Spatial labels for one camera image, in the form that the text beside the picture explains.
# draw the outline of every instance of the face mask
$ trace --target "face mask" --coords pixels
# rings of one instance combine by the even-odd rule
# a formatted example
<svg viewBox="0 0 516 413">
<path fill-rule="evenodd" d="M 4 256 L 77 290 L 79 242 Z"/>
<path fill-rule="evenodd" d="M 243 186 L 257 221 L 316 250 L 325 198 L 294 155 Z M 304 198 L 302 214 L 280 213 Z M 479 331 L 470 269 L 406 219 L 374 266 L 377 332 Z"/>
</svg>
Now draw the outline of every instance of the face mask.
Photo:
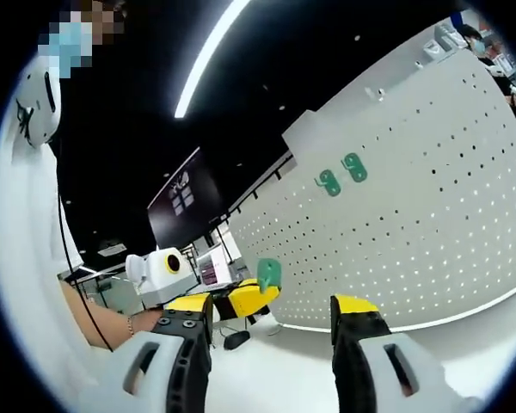
<svg viewBox="0 0 516 413">
<path fill-rule="evenodd" d="M 92 23 L 81 22 L 79 13 L 71 13 L 70 22 L 50 27 L 47 42 L 39 45 L 39 54 L 50 59 L 50 68 L 60 78 L 71 77 L 72 67 L 89 65 L 92 56 Z"/>
<path fill-rule="evenodd" d="M 471 48 L 472 48 L 472 50 L 473 50 L 476 54 L 480 54 L 480 55 L 485 54 L 485 45 L 484 45 L 484 44 L 483 44 L 483 42 L 482 42 L 482 41 L 480 41 L 480 40 L 473 39 L 473 40 L 472 40 Z"/>
</svg>

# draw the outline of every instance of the white device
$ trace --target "white device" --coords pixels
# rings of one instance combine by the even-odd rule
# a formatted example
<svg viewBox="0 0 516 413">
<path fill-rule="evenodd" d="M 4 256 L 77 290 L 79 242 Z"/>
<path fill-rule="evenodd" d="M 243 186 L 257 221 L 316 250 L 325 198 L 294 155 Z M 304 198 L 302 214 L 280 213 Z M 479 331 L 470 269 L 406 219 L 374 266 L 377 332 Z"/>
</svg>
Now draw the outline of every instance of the white device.
<svg viewBox="0 0 516 413">
<path fill-rule="evenodd" d="M 21 133 L 32 147 L 50 141 L 61 118 L 61 88 L 49 58 L 37 56 L 21 73 L 15 93 Z"/>
<path fill-rule="evenodd" d="M 126 274 L 147 308 L 168 303 L 199 282 L 189 261 L 176 248 L 126 257 Z"/>
</svg>

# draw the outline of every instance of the person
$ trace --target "person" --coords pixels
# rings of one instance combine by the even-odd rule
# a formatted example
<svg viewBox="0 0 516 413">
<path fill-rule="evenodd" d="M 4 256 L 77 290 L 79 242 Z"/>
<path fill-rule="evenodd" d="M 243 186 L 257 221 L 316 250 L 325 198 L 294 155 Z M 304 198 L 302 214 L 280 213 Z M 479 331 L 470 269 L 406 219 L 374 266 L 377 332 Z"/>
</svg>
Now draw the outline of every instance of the person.
<svg viewBox="0 0 516 413">
<path fill-rule="evenodd" d="M 111 27 L 103 22 L 119 23 L 121 17 L 128 15 L 118 4 L 79 3 L 80 8 L 72 11 L 70 20 L 60 27 L 82 34 L 81 23 L 90 23 L 92 30 L 97 30 L 97 35 L 90 32 L 92 45 L 107 44 L 103 36 L 115 35 L 119 24 Z M 49 57 L 58 53 L 55 57 L 59 60 L 67 58 L 69 64 L 77 52 L 81 53 L 82 42 L 87 39 L 68 37 L 65 44 L 62 43 L 65 37 L 50 36 L 48 45 L 41 46 L 57 47 L 39 51 L 47 52 Z M 66 67 L 65 62 L 59 71 L 53 72 L 47 69 L 46 57 L 37 54 L 20 74 L 20 82 L 4 111 L 0 126 L 0 310 L 25 366 L 64 408 L 77 411 L 81 391 L 99 382 L 101 366 L 107 362 L 108 352 L 101 349 L 106 347 L 105 343 L 89 319 L 80 295 L 58 279 L 58 274 L 69 270 L 61 225 L 72 267 L 79 267 L 83 260 L 64 213 L 59 220 L 58 210 L 63 207 L 58 203 L 57 159 L 46 142 L 57 124 L 47 129 L 48 133 L 38 136 L 33 133 L 32 140 L 28 130 L 43 130 L 52 122 L 40 114 L 44 102 L 34 105 L 39 110 L 31 106 L 32 112 L 20 107 L 21 92 L 28 90 L 24 86 L 31 78 L 26 71 L 33 73 L 34 67 L 45 68 L 39 74 L 41 78 L 50 79 L 48 84 L 52 83 L 48 89 L 44 86 L 46 82 L 42 82 L 41 88 L 40 82 L 34 82 L 39 86 L 38 93 L 45 96 L 47 92 L 47 101 L 50 101 L 50 91 L 53 93 L 54 88 L 58 89 L 58 79 L 70 75 L 68 70 L 61 71 Z M 58 100 L 53 114 L 58 122 L 60 94 L 55 96 Z M 36 142 L 42 136 L 46 139 Z M 129 340 L 132 334 L 151 330 L 161 314 L 155 309 L 126 317 L 94 303 L 86 304 L 112 349 Z"/>
<path fill-rule="evenodd" d="M 464 40 L 466 40 L 470 50 L 476 55 L 478 60 L 487 67 L 496 66 L 488 55 L 488 48 L 480 32 L 468 24 L 463 24 L 458 27 L 457 31 L 463 36 Z M 513 86 L 513 83 L 502 71 L 491 71 L 490 73 L 516 117 L 516 94 L 513 93 L 513 89 L 516 89 L 515 86 Z"/>
</svg>

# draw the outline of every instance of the bracelet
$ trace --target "bracelet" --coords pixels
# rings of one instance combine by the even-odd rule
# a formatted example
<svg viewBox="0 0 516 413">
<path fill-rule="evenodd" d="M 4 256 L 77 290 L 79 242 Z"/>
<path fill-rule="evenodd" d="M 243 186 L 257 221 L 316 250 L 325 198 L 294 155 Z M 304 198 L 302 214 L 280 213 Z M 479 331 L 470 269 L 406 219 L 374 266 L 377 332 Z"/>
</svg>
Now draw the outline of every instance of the bracelet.
<svg viewBox="0 0 516 413">
<path fill-rule="evenodd" d="M 130 331 L 130 337 L 134 337 L 134 328 L 132 326 L 132 316 L 128 317 L 128 331 Z"/>
</svg>

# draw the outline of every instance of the hand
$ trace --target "hand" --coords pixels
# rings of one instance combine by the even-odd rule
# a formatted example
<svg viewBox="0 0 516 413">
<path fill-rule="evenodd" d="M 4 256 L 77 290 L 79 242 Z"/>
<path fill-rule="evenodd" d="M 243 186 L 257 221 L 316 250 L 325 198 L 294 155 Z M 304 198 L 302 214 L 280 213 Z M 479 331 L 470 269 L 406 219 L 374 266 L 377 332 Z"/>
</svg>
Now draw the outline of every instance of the hand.
<svg viewBox="0 0 516 413">
<path fill-rule="evenodd" d="M 150 310 L 141 311 L 138 314 L 132 316 L 132 328 L 134 334 L 139 331 L 151 331 L 158 319 L 162 316 L 163 309 L 153 308 Z"/>
</svg>

